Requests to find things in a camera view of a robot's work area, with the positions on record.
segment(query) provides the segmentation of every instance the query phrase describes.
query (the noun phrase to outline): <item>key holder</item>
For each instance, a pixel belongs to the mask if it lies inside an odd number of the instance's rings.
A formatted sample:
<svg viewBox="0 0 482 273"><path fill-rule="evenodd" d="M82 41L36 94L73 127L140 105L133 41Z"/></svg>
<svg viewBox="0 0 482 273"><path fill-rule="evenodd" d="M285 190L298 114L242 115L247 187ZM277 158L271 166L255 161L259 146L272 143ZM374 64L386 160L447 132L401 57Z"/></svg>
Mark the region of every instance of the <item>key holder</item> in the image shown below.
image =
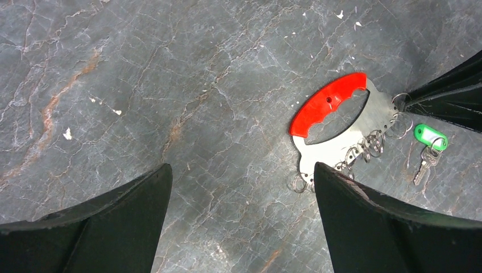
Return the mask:
<svg viewBox="0 0 482 273"><path fill-rule="evenodd" d="M369 95L355 122L330 140L307 145L305 139L312 125L321 123L327 115L335 112L356 90L366 90ZM317 162L332 168L340 162L350 165L361 154L360 151L368 148L363 144L363 139L373 132L383 135L396 121L397 113L392 98L379 92L365 73L343 76L320 89L298 111L289 129L294 145L301 154L299 171L303 180L306 183L313 182L314 166Z"/></svg>

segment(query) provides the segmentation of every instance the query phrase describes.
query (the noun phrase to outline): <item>key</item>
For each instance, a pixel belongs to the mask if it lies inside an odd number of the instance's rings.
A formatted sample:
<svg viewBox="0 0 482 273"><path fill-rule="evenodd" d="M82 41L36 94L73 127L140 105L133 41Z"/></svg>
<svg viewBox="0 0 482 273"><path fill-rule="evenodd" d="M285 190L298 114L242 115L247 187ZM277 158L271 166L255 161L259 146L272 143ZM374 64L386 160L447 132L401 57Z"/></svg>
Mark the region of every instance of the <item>key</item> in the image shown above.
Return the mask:
<svg viewBox="0 0 482 273"><path fill-rule="evenodd" d="M422 165L420 166L420 170L418 171L417 175L415 175L415 179L413 180L413 184L418 186L420 181L422 181L423 177L427 173L427 171L432 166L436 166L440 159L440 152L437 150L433 150L429 146L425 147L422 151Z"/></svg>

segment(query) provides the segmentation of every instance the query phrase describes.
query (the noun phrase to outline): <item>red handle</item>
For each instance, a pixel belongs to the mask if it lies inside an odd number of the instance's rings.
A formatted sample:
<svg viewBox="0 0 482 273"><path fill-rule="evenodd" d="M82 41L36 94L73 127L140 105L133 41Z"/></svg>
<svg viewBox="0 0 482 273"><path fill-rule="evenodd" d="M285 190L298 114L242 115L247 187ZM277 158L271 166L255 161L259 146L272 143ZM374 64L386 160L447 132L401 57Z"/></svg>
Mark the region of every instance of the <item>red handle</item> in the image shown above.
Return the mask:
<svg viewBox="0 0 482 273"><path fill-rule="evenodd" d="M316 92L298 111L289 128L290 135L307 138L312 125L322 122L328 114L336 111L355 90L366 88L365 73L349 74L329 83Z"/></svg>

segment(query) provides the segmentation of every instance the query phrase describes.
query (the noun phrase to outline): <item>green key tag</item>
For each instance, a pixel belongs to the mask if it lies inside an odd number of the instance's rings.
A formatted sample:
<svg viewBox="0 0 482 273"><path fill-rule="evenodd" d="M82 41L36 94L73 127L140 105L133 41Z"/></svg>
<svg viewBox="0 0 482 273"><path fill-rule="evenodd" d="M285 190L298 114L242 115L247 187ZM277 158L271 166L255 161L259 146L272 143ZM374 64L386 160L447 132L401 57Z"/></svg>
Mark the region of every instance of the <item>green key tag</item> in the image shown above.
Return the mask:
<svg viewBox="0 0 482 273"><path fill-rule="evenodd" d="M447 148L447 137L425 124L419 124L414 129L415 138L427 146L432 146L437 151L443 151Z"/></svg>

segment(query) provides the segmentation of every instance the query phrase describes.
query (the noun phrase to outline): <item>gray marble surface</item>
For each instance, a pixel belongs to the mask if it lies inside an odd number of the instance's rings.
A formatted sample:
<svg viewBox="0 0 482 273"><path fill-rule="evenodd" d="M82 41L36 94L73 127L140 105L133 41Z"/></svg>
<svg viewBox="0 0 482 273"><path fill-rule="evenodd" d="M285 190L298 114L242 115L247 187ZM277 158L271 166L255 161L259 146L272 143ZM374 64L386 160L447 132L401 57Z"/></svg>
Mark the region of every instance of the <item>gray marble surface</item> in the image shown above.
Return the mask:
<svg viewBox="0 0 482 273"><path fill-rule="evenodd" d="M332 272L314 195L287 187L290 120L350 72L390 94L441 75L482 49L480 18L476 0L0 0L0 222L166 162L174 182L152 272ZM312 141L353 121L366 98L355 95ZM410 183L423 146L408 136L359 160L357 180L482 220L482 137L412 118L450 138L435 178Z"/></svg>

